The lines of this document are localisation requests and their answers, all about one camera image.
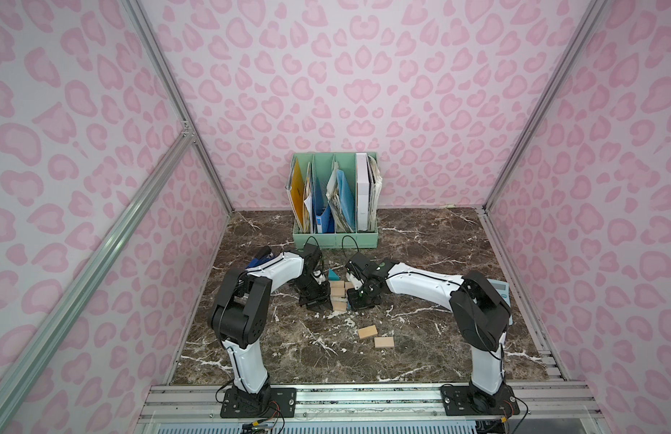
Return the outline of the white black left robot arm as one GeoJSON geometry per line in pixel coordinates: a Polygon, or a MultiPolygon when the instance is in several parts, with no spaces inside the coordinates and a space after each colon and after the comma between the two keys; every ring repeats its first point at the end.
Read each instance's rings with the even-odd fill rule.
{"type": "Polygon", "coordinates": [[[322,258],[315,244],[279,254],[265,246],[247,267],[230,269],[225,275],[209,315],[209,327],[228,352],[233,386],[238,391],[253,398],[268,390],[269,375],[259,340],[268,322],[274,290],[291,284],[301,307],[315,312],[333,308],[327,276],[321,271],[322,258]]]}

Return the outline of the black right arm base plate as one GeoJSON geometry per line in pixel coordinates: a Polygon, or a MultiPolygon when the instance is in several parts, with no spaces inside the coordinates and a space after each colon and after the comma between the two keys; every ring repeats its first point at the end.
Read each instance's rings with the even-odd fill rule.
{"type": "Polygon", "coordinates": [[[488,394],[476,386],[440,387],[441,399],[447,416],[497,416],[509,419],[521,413],[518,399],[511,386],[502,383],[495,394],[488,394]]]}

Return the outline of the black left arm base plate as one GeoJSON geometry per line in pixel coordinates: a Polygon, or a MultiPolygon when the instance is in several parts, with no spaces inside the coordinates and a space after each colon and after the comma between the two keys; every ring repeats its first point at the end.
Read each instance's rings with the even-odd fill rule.
{"type": "Polygon", "coordinates": [[[224,394],[221,404],[223,419],[268,417],[276,410],[288,419],[295,416],[297,389],[267,385],[258,393],[248,393],[234,385],[224,394]]]}

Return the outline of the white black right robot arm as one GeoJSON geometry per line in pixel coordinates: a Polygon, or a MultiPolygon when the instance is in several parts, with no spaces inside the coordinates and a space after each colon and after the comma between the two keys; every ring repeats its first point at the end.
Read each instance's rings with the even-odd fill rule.
{"type": "Polygon", "coordinates": [[[472,348],[469,398],[475,405],[493,406],[507,391],[504,345],[512,311],[490,281],[478,271],[445,275],[416,269],[403,262],[375,262],[356,253],[346,264],[347,291],[355,311],[371,309],[382,294],[407,295],[450,310],[459,332],[472,348]]]}

